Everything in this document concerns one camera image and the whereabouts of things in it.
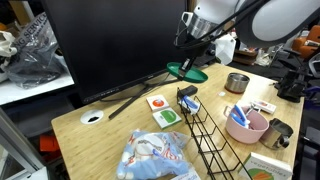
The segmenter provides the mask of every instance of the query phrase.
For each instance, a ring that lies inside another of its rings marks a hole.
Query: pink bowl
[[[246,113],[249,107],[242,107],[242,109],[243,112]],[[238,116],[238,113],[236,113],[234,109],[232,109],[231,112]],[[249,129],[241,126],[229,114],[227,116],[226,129],[230,136],[237,141],[246,144],[252,144],[257,142],[263,133],[269,128],[269,122],[257,111],[251,111],[247,116],[247,119],[250,120]]]

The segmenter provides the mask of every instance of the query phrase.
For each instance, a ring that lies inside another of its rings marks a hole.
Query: wooden table
[[[297,147],[300,120],[302,115],[303,100],[301,103],[291,103],[279,98],[277,90],[272,86],[273,80],[233,69],[220,64],[214,64],[203,70],[209,79],[198,87],[197,97],[202,101],[214,121],[234,148],[239,158],[244,161],[250,152],[256,152],[278,160],[287,162],[293,167]],[[243,73],[250,77],[250,83],[244,94],[232,94],[224,89],[227,76],[231,72]],[[102,103],[95,102],[83,108],[65,114],[52,121],[53,129],[58,139],[63,159],[70,178],[80,179],[115,179],[116,168],[120,161],[123,149],[130,133],[135,129],[149,132],[161,131],[153,120],[152,112],[146,102],[146,97],[162,94],[170,106],[180,114],[177,105],[177,88],[185,88],[190,83],[178,82],[168,84],[139,98],[114,119],[109,120],[108,115],[120,107],[123,102]],[[223,115],[225,106],[232,106],[238,100],[262,99],[277,106],[273,115],[262,113],[268,120],[277,117],[290,124],[294,134],[290,138],[291,144],[284,150],[271,150],[260,142],[246,145],[234,140],[225,130],[226,117]],[[104,111],[105,116],[95,124],[84,125],[80,122],[83,113],[91,109]],[[185,123],[178,123],[164,131],[178,131],[190,135],[190,130]],[[197,147],[190,140],[184,149],[186,159],[193,164],[202,179],[209,179],[204,163],[197,153]]]

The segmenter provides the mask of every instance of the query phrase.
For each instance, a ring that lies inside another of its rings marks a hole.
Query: white shelf
[[[23,89],[11,81],[5,81],[0,83],[0,105],[32,97],[45,92],[50,92],[73,84],[74,81],[72,77],[67,73],[61,75],[58,79],[31,89]]]

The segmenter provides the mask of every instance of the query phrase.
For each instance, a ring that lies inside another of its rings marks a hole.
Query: computer monitor
[[[42,0],[84,103],[166,71],[187,0]]]

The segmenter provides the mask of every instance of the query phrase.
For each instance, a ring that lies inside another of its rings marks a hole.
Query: black wire rack
[[[191,137],[194,139],[198,153],[201,155],[207,168],[207,174],[211,179],[239,179],[238,171],[243,168],[248,177],[250,177],[244,164],[200,99],[195,96],[193,100],[200,104],[200,109],[196,114],[190,115],[190,108],[183,107],[179,103],[181,99],[177,97],[181,112],[185,117],[185,123],[191,131]]]

